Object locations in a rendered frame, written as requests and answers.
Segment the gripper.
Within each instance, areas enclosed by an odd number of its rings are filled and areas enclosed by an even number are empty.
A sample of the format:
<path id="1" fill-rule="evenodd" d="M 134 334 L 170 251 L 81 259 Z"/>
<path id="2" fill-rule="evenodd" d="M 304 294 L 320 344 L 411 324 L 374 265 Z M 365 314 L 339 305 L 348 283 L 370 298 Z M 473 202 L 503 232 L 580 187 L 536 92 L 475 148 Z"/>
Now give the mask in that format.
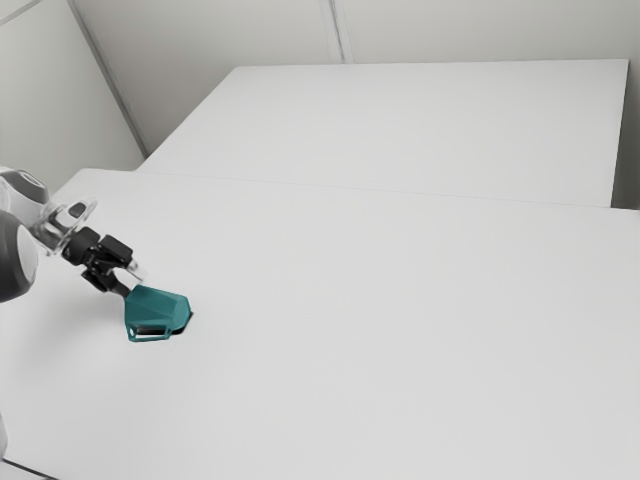
<path id="1" fill-rule="evenodd" d="M 84 265 L 82 277 L 99 291 L 127 298 L 131 289 L 120 282 L 114 271 L 122 269 L 144 281 L 147 272 L 133 255 L 133 250 L 111 235 L 100 235 L 89 227 L 77 231 L 62 250 L 71 265 Z"/>

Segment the teal faceted mug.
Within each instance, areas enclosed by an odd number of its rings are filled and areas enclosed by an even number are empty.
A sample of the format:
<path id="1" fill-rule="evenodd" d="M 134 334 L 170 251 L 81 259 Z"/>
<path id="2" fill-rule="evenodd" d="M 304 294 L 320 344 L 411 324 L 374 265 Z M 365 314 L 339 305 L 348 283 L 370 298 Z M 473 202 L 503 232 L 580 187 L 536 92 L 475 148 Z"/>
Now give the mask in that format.
<path id="1" fill-rule="evenodd" d="M 131 342 L 168 340 L 181 334 L 193 316 L 179 294 L 137 285 L 124 299 L 124 322 Z"/>

